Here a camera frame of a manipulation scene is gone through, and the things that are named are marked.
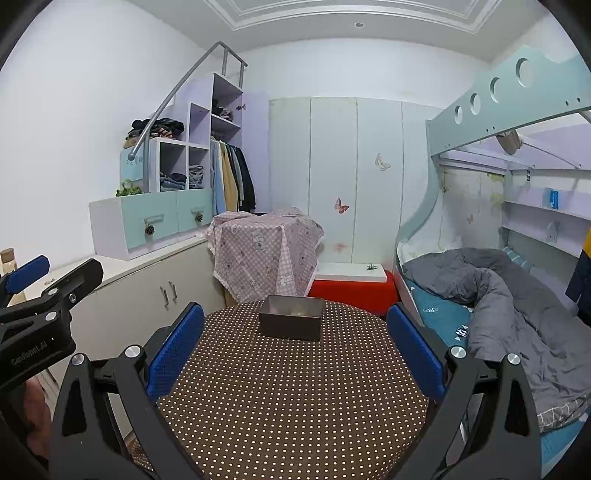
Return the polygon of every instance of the gray comforter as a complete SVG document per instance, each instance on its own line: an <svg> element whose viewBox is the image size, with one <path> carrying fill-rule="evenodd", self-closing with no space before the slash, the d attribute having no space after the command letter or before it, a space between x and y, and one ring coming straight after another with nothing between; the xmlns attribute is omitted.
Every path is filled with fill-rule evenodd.
<svg viewBox="0 0 591 480"><path fill-rule="evenodd" d="M404 275L423 290L474 305L468 350L500 361L518 353L540 431L577 419L591 394L591 329L556 295L500 250L461 248L407 262Z"/></svg>

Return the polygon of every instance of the dark jacket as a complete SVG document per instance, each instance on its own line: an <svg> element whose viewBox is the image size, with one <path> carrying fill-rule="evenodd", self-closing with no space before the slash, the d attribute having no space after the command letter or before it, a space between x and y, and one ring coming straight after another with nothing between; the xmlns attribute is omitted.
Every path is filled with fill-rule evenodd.
<svg viewBox="0 0 591 480"><path fill-rule="evenodd" d="M572 301L578 301L579 310L584 314L591 315L591 229L587 234L573 277L566 288L566 296Z"/></svg>

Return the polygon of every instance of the loft bed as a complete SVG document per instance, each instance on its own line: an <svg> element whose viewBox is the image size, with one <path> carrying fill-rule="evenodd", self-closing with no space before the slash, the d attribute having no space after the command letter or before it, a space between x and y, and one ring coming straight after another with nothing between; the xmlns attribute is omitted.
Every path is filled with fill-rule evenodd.
<svg viewBox="0 0 591 480"><path fill-rule="evenodd" d="M514 251L509 239L516 232L530 239L534 246L540 242L571 255L573 265L576 263L591 228L591 192L576 189L577 179L585 175L581 172L591 171L590 109L591 73L580 56L558 64L523 47L481 75L462 97L427 121L427 192L415 215L399 230L394 277L410 314L420 324L434 329L448 346L467 346L471 309L434 295L405 278L409 275L403 266L422 254L457 248L426 248L424 244L413 248L413 236L431 215L440 194L439 167L484 171L504 178L499 249L527 271L525 275L531 275L554 292L574 316L576 305L564 295L564 279L545 265L532 264L527 260L528 251ZM504 141L504 149L496 136L506 133L517 143ZM558 191L558 208L548 205L549 189L531 181L542 175L541 171L546 177L554 173L574 180L570 190L552 186ZM587 418L584 413L541 435L542 478L556 476L560 470L556 466L580 432L584 428L591 430ZM465 441L468 429L468 424L462 428Z"/></svg>

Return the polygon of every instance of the bottle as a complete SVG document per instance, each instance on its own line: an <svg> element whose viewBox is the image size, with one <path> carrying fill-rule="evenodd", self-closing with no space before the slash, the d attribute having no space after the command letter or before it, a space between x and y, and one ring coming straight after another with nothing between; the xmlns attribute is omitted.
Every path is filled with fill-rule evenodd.
<svg viewBox="0 0 591 480"><path fill-rule="evenodd" d="M2 260L2 271L4 275L14 272L17 269L17 262L14 260L14 249L7 248L6 250L2 250L0 252L0 260ZM16 305L17 303L22 303L27 301L25 297L25 293L22 291L17 293L12 300L8 304L8 306Z"/></svg>

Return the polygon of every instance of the polka dot tablecloth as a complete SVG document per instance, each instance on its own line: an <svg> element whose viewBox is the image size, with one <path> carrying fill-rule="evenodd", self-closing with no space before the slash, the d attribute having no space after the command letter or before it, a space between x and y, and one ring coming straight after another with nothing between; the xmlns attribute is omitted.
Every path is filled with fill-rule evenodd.
<svg viewBox="0 0 591 480"><path fill-rule="evenodd" d="M381 479L420 431L420 393L376 316L327 301L320 342L260 336L262 302L208 315L162 415L208 478ZM141 447L136 463L149 468Z"/></svg>

